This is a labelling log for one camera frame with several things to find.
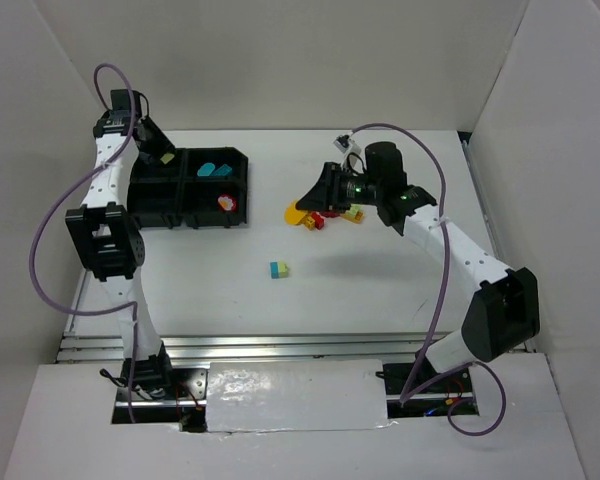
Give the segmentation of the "light green curved lego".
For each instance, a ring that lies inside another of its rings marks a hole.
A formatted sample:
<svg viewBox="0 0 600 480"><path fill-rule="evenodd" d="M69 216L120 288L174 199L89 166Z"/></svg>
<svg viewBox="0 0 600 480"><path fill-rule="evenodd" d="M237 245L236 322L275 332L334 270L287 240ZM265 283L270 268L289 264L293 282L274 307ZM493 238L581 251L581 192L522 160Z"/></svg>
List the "light green curved lego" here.
<svg viewBox="0 0 600 480"><path fill-rule="evenodd" d="M163 164L168 164L169 162L171 162L173 160L174 157L175 157L174 154L167 153L162 156L161 161Z"/></svg>

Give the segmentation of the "yellow oval lego brick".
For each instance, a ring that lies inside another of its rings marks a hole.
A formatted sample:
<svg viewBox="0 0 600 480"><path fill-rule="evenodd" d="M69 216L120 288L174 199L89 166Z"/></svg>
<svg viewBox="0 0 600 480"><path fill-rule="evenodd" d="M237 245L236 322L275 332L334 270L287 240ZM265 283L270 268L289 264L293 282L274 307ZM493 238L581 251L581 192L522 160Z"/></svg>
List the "yellow oval lego brick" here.
<svg viewBox="0 0 600 480"><path fill-rule="evenodd" d="M292 201L284 212L284 220L288 225L301 225L309 215L307 211L298 209L296 204L296 201Z"/></svg>

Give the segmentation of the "teal oval lego brick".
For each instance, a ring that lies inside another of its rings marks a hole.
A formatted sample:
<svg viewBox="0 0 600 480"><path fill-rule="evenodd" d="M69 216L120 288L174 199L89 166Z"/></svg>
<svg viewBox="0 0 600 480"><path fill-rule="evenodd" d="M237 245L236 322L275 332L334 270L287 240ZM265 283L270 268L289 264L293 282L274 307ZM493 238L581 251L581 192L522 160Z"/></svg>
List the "teal oval lego brick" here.
<svg viewBox="0 0 600 480"><path fill-rule="evenodd" d="M196 175L199 177L208 177L208 176L211 176L215 170L216 170L216 166L211 162L207 162L207 163L202 164L199 167Z"/></svg>

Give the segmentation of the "teal long lego brick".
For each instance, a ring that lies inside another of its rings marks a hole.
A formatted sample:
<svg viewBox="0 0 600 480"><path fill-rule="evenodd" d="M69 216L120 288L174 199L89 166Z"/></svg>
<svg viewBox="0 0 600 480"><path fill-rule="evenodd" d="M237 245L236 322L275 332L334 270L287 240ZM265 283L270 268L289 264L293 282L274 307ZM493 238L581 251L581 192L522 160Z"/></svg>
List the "teal long lego brick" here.
<svg viewBox="0 0 600 480"><path fill-rule="evenodd" d="M219 166L218 168L216 168L211 175L212 176L229 176L231 175L233 172L233 168L227 164L223 164L221 166Z"/></svg>

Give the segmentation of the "red flower print lego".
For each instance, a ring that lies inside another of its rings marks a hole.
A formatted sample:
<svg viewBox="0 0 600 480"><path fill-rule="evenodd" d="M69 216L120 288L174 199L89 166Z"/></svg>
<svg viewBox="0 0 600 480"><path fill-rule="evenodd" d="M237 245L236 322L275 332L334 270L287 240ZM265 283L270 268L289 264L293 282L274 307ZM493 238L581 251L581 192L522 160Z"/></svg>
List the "red flower print lego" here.
<svg viewBox="0 0 600 480"><path fill-rule="evenodd" d="M236 199L228 194L220 195L217 198L217 203L224 212L234 212L237 209Z"/></svg>

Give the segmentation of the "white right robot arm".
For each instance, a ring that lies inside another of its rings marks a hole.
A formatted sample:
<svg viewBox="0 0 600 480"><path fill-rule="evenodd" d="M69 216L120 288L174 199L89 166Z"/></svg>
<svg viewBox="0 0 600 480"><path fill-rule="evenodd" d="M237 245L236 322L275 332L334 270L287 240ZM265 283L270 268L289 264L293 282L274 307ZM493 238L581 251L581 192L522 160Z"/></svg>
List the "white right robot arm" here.
<svg viewBox="0 0 600 480"><path fill-rule="evenodd" d="M387 227L442 264L442 292L457 274L469 298L459 329L439 340L427 337L401 392L406 402L425 382L474 362L489 363L540 331L538 283L482 249L443 213L441 198L409 182L392 142L365 149L366 168L324 164L316 184L296 203L307 212L343 214L355 205L373 206Z"/></svg>

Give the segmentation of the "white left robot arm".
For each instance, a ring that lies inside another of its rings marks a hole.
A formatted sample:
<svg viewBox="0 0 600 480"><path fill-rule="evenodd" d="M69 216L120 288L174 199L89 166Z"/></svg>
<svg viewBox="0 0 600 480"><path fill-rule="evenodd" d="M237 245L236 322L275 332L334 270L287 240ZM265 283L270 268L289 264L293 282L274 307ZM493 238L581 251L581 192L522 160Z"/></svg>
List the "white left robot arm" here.
<svg viewBox="0 0 600 480"><path fill-rule="evenodd" d="M110 99L93 129L96 174L65 223L83 267L100 282L116 315L123 367L115 382L161 398L171 388L172 366L148 311L141 283L145 244L126 202L134 163L163 166L175 157L175 147L143 113L144 94L118 89Z"/></svg>

